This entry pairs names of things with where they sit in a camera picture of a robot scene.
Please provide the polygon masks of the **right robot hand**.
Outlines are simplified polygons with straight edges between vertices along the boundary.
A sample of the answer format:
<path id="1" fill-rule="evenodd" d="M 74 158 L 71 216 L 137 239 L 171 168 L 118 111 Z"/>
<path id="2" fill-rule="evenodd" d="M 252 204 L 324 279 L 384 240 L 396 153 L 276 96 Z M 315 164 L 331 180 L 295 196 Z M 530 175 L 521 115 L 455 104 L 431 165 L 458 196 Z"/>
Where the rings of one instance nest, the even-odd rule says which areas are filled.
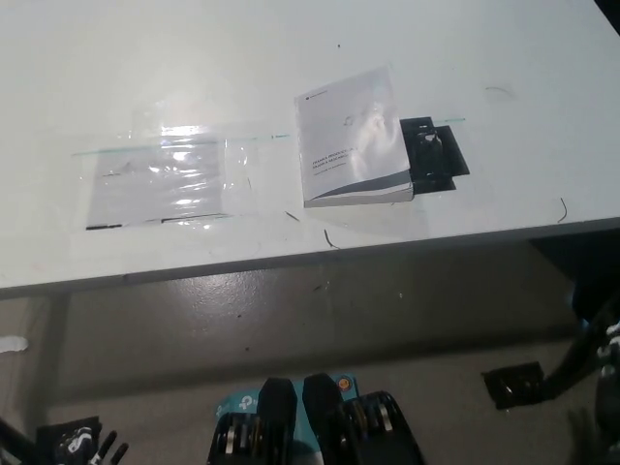
<path id="1" fill-rule="evenodd" d="M 608 326 L 603 337 L 593 361 L 597 401 L 619 396 L 619 323 Z"/>

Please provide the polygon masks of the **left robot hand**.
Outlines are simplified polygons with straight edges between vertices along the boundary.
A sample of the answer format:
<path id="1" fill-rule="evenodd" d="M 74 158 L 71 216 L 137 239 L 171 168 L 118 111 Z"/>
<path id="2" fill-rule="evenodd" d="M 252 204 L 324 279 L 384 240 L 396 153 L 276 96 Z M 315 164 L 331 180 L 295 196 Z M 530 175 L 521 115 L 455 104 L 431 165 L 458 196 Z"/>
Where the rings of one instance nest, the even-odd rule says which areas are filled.
<path id="1" fill-rule="evenodd" d="M 114 454 L 106 461 L 106 456 L 116 442 L 118 433 L 111 430 L 103 442 L 97 442 L 97 431 L 91 427 L 82 426 L 64 434 L 53 447 L 52 461 L 54 464 L 119 464 L 129 449 L 127 443 L 122 443 Z"/>

